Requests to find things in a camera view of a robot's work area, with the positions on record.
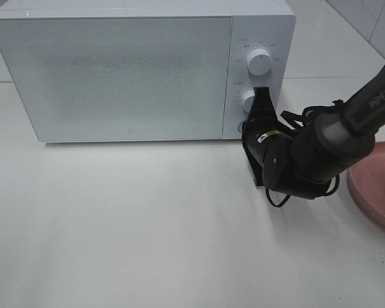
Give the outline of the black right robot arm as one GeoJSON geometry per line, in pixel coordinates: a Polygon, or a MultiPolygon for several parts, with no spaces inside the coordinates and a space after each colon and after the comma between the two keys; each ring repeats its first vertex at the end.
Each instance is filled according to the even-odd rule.
{"type": "Polygon", "coordinates": [[[242,145],[254,182],[275,191],[313,200],[330,196],[339,175],[368,156],[375,134],[385,125],[385,64],[347,101],[309,106],[301,114],[275,112],[270,90],[256,87],[242,125],[242,145]]]}

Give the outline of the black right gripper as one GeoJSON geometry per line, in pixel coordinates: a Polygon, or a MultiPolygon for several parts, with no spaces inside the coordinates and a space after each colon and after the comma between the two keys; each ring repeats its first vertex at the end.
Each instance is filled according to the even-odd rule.
{"type": "Polygon", "coordinates": [[[275,113],[269,87],[254,87],[251,111],[244,123],[242,144],[255,184],[265,188],[291,186],[292,138],[275,113]]]}

